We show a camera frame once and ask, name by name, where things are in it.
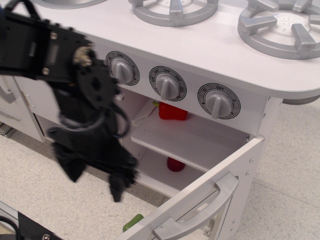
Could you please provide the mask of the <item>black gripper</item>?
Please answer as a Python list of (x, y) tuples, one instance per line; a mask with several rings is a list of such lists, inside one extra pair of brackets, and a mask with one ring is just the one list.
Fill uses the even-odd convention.
[(137, 160), (119, 142), (118, 123), (114, 111), (95, 115), (89, 122), (79, 123), (65, 116), (61, 125), (48, 130), (54, 140), (55, 157), (74, 183), (86, 166), (109, 176), (113, 201), (118, 203), (126, 188), (135, 183)]

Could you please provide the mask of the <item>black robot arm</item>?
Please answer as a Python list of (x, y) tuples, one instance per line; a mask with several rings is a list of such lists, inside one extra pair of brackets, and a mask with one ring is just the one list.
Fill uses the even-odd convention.
[(28, 16), (14, 12), (16, 0), (0, 10), (0, 72), (47, 82), (59, 106), (60, 125), (47, 133), (60, 166), (73, 182), (87, 166), (108, 173), (120, 202), (138, 162), (119, 142), (131, 124), (119, 131), (117, 116), (127, 115), (114, 101), (118, 80), (83, 34), (41, 19), (31, 1), (23, 4)]

